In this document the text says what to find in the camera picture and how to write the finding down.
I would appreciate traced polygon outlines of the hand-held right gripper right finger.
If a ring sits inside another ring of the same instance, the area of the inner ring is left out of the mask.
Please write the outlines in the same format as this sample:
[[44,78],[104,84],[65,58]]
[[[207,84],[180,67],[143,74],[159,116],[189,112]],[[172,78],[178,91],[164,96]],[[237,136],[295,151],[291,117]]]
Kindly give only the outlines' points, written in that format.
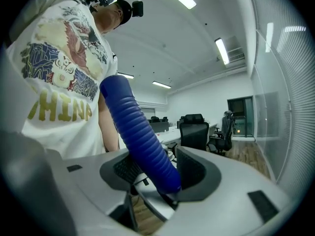
[[271,236],[288,219],[292,199],[253,167],[189,147],[177,151],[205,167],[204,178],[187,188],[189,200],[172,208],[150,179],[137,191],[164,224],[156,236]]

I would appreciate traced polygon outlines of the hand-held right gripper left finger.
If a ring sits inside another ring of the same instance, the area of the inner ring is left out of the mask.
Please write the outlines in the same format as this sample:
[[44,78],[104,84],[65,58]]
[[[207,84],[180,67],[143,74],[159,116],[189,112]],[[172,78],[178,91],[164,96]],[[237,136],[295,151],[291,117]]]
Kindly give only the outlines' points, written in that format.
[[100,174],[102,165],[111,181],[119,181],[112,165],[128,155],[127,149],[96,156],[63,160],[59,152],[48,149],[46,158],[55,183],[71,214],[76,236],[140,236],[111,217],[121,207],[133,214],[126,190],[113,189]]

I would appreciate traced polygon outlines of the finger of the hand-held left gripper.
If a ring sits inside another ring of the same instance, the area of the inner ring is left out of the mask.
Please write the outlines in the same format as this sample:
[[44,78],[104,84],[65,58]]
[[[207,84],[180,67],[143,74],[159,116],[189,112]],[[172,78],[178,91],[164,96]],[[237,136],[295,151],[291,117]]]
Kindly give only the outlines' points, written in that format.
[[175,148],[177,143],[161,144],[170,161],[176,159]]

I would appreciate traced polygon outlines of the blue-handled mop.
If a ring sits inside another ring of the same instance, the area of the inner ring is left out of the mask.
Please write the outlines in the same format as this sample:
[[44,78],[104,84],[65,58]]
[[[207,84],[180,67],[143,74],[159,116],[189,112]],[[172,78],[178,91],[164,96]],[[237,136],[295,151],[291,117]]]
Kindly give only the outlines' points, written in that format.
[[127,78],[112,75],[100,84],[106,106],[133,161],[162,194],[181,190],[181,178],[137,103]]

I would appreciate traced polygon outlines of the person's left forearm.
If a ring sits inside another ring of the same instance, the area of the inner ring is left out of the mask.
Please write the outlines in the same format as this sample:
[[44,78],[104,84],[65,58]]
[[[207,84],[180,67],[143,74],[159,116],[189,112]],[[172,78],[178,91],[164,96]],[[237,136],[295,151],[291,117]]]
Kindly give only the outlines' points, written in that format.
[[109,151],[119,149],[119,136],[103,95],[98,100],[98,124],[101,129],[104,147]]

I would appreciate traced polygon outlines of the white desk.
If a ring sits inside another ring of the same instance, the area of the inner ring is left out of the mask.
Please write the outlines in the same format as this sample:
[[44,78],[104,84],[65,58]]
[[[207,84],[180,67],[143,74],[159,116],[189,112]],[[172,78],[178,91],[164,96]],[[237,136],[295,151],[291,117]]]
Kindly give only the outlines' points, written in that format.
[[159,142],[162,144],[167,144],[181,139],[181,133],[177,126],[169,127],[168,122],[150,123],[150,126]]

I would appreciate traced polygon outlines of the black mesh office chair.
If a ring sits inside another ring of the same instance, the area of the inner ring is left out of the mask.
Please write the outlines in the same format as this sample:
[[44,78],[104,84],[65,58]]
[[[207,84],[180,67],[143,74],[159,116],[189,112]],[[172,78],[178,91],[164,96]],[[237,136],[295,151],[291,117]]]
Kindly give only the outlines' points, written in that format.
[[181,146],[206,151],[209,138],[209,124],[202,114],[185,115],[180,123]]

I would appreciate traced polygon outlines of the white printed t-shirt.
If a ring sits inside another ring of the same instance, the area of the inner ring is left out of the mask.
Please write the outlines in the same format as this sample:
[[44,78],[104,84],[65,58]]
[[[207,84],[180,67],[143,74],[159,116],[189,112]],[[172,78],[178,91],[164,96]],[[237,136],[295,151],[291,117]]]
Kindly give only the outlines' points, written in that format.
[[29,0],[9,36],[9,60],[37,96],[22,133],[65,159],[108,151],[98,100],[117,58],[89,8],[82,0]]

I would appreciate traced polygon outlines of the tall black office chair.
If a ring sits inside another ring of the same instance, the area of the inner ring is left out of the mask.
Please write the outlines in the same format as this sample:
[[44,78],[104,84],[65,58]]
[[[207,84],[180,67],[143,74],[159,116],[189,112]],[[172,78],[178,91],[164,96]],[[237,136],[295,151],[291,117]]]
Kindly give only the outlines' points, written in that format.
[[211,153],[225,156],[225,153],[232,148],[232,128],[233,119],[231,117],[223,117],[220,131],[215,131],[215,136],[209,136],[207,147]]

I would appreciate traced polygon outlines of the dark glass door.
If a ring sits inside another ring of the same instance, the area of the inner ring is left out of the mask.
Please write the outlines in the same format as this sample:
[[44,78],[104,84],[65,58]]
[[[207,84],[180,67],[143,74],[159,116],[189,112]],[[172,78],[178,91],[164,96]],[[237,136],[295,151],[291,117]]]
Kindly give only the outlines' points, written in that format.
[[228,99],[228,109],[233,113],[233,133],[238,137],[253,137],[254,112],[252,96]]

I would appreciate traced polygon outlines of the glass partition with blinds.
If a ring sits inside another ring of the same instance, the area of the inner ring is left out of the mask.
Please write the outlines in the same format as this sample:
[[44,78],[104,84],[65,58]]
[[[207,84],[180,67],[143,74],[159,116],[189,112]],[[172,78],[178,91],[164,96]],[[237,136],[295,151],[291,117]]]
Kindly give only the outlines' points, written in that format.
[[274,182],[293,198],[315,177],[315,41],[289,0],[252,0],[256,141]]

